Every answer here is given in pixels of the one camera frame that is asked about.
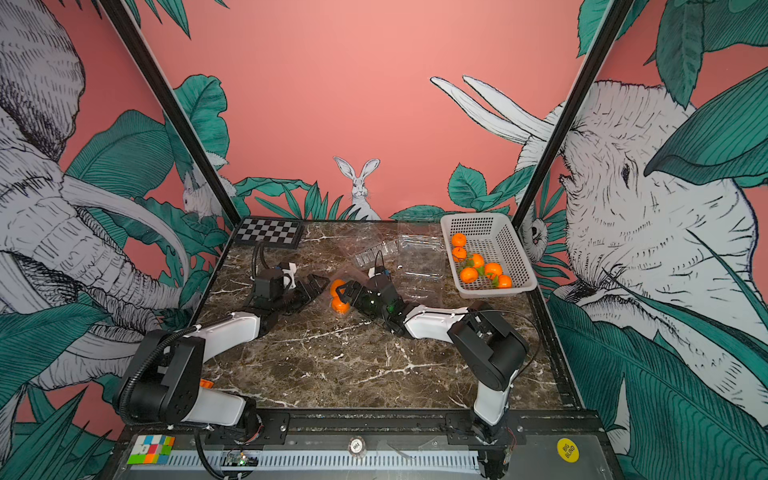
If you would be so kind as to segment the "orange with leaf centre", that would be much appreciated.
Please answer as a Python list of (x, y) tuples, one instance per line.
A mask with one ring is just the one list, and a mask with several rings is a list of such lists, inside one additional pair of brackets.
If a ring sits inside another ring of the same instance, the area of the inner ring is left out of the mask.
[(487, 263), (484, 266), (484, 276), (495, 280), (497, 277), (503, 274), (503, 269), (498, 263)]

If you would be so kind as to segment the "white perforated plastic basket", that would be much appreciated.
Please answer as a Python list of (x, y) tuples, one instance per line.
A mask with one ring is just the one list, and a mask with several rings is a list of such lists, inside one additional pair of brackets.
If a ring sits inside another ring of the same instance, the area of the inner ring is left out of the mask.
[[(491, 212), (451, 214), (441, 218), (440, 226), (454, 284), (462, 298), (511, 296), (533, 291), (538, 286), (532, 265), (508, 216)], [(456, 234), (466, 238), (466, 259), (454, 257), (453, 237)], [(467, 283), (461, 272), (469, 267), (467, 262), (474, 254), (483, 257), (483, 272), (477, 280)], [(500, 274), (510, 278), (509, 288), (502, 288), (497, 280), (487, 276), (490, 263), (498, 264)]]

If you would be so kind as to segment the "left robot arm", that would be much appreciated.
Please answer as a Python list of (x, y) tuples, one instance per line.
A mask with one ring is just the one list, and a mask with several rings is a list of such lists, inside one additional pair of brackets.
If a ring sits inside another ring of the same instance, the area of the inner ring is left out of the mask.
[(330, 285), (330, 279), (297, 275), (289, 262), (270, 266), (264, 245), (254, 248), (251, 291), (243, 306), (217, 322), (176, 331), (147, 333), (130, 361), (112, 404), (127, 425), (236, 427), (256, 429), (251, 402), (202, 383), (205, 362), (265, 336), (282, 316), (301, 312)]

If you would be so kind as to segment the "clear clamshell container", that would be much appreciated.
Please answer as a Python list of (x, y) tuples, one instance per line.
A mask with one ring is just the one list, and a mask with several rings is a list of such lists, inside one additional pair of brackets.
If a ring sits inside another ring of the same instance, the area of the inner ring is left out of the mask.
[(444, 275), (399, 265), (394, 274), (397, 291), (407, 300), (438, 306), (442, 302)]
[(445, 257), (440, 236), (405, 233), (399, 235), (398, 242), (402, 265), (439, 264)]
[(366, 247), (361, 252), (352, 256), (352, 262), (359, 268), (365, 269), (380, 265), (388, 259), (397, 257), (399, 254), (399, 243), (397, 240), (386, 240)]
[(351, 263), (342, 264), (332, 273), (329, 285), (318, 299), (321, 312), (339, 318), (349, 316), (354, 311), (356, 295), (368, 279), (366, 270)]

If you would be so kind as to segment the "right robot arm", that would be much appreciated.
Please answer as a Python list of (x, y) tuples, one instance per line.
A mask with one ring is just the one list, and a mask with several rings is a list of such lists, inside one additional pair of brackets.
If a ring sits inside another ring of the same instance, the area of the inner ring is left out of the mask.
[(384, 274), (366, 283), (337, 280), (330, 292), (344, 307), (381, 320), (396, 336), (452, 344), (478, 381), (474, 423), (488, 429), (501, 424), (529, 353), (528, 342), (506, 321), (503, 311), (482, 301), (454, 309), (407, 301)]

